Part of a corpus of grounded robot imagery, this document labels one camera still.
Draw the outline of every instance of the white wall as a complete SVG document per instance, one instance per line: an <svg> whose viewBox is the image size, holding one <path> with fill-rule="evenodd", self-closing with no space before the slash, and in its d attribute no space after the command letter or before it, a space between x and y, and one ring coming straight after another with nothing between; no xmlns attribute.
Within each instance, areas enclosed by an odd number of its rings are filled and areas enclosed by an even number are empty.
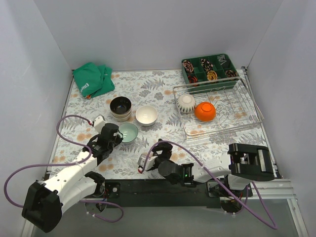
<svg viewBox="0 0 316 237"><path fill-rule="evenodd" d="M227 53L247 66L282 0L35 0L72 69L175 69Z"/></svg>
<svg viewBox="0 0 316 237"><path fill-rule="evenodd" d="M18 168L47 163L71 81L71 70L33 0L0 0L0 183ZM44 168L23 171L9 195L24 204ZM22 209L0 192L0 236L17 237Z"/></svg>
<svg viewBox="0 0 316 237"><path fill-rule="evenodd" d="M281 173L316 236L316 2L284 0L249 66Z"/></svg>

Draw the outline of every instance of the dish rack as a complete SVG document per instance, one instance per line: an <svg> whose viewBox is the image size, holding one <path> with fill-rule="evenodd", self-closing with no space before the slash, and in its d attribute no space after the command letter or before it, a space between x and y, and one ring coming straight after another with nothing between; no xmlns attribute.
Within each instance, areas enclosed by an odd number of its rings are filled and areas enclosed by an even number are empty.
<svg viewBox="0 0 316 237"><path fill-rule="evenodd" d="M192 95L197 105L201 102L212 103L216 117L203 122L196 118L194 111L189 114L180 112L177 100L182 94ZM263 120L254 98L240 77L175 86L173 95L187 140L246 130Z"/></svg>

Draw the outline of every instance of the leaf pattern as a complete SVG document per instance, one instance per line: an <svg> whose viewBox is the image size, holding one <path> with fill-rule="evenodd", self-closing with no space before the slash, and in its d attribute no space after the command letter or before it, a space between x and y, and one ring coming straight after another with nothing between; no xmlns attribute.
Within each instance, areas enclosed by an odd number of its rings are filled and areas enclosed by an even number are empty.
<svg viewBox="0 0 316 237"><path fill-rule="evenodd" d="M81 115L90 120L103 115L107 122L120 125L111 115L110 102L117 96L126 96L132 101L133 113L127 122L138 127L138 136L133 142L119 144L110 156L94 169L106 179L161 179L157 170L143 174L137 172L139 156L146 154L159 138L187 147L206 166L208 161L227 152L230 143L267 145L260 125L247 131L219 134L206 138L205 141L188 142L172 93L174 86L184 84L181 71L113 72L112 77L115 90L90 100L80 94L74 83L66 109L67 115ZM246 96L247 93L242 91L241 95ZM223 104L223 112L229 109L224 105L225 99L223 97L217 102ZM135 119L136 110L143 105L152 105L158 111L158 119L152 126L141 126ZM87 144L96 131L79 118L68 118L61 126L61 133L73 141ZM59 139L54 158L50 162L70 163L80 151L81 147ZM178 164L194 162L192 157L176 146L173 146L172 153L177 157ZM50 175L57 174L63 168L64 166L50 167Z"/></svg>

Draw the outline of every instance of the green cloth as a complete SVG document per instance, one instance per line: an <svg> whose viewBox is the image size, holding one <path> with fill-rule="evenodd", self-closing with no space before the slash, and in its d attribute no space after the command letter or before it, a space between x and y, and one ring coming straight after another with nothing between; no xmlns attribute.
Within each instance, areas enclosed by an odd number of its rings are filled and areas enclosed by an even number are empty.
<svg viewBox="0 0 316 237"><path fill-rule="evenodd" d="M79 91L85 98L103 95L115 89L111 80L112 69L105 65L87 63L73 71Z"/></svg>

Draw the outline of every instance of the green plastic box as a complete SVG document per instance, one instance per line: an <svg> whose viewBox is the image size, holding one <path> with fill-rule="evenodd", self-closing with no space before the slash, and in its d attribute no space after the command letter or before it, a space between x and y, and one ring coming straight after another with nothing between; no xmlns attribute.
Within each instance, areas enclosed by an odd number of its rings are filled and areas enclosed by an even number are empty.
<svg viewBox="0 0 316 237"><path fill-rule="evenodd" d="M233 63L231 62L229 56L225 53L221 53L221 54L214 54L214 55L210 55L210 56L203 56L203 57L198 57L198 58L189 58L189 59L183 59L181 61L181 68L182 68L182 75L184 78L184 81L186 82L186 84L190 84L189 80L188 80L188 76L195 76L197 77L199 82L202 81L208 81L207 80L207 72L204 71L200 60L204 58L206 60L208 60L211 64L213 64L213 71L216 72L217 74L217 79L224 79L227 78L225 72L227 70L232 70L233 72L237 72L236 68L234 67ZM186 70L183 67L182 62L184 60L190 61L193 65L193 69L194 72L192 74L187 74ZM204 89L202 92L199 92L199 88L198 86L192 86L192 88L190 88L190 92L194 94L198 94L198 93L204 93L204 92L208 92L210 90L215 91L214 89L218 88L218 90L223 90L223 86L225 85L226 87L234 87L234 85L236 84L235 80L232 80L230 82L222 82L222 81L214 81L214 83L210 84L209 86L207 86L207 88L204 87Z"/></svg>

